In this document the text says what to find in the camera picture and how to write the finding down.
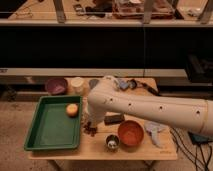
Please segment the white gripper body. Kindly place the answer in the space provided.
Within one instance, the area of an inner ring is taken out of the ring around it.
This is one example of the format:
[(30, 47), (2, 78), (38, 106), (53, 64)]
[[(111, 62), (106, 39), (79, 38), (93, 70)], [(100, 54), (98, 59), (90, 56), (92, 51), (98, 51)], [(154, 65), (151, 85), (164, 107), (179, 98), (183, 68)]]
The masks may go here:
[(95, 110), (94, 108), (87, 107), (85, 112), (91, 128), (96, 128), (104, 120), (104, 112), (99, 109)]

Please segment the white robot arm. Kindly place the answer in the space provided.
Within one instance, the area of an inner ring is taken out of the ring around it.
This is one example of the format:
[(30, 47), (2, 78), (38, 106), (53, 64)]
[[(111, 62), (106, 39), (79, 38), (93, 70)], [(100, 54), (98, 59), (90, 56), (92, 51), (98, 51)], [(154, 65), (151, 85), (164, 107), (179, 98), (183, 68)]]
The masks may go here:
[(125, 93), (114, 76), (102, 77), (89, 92), (87, 110), (92, 127), (116, 112), (213, 137), (213, 100)]

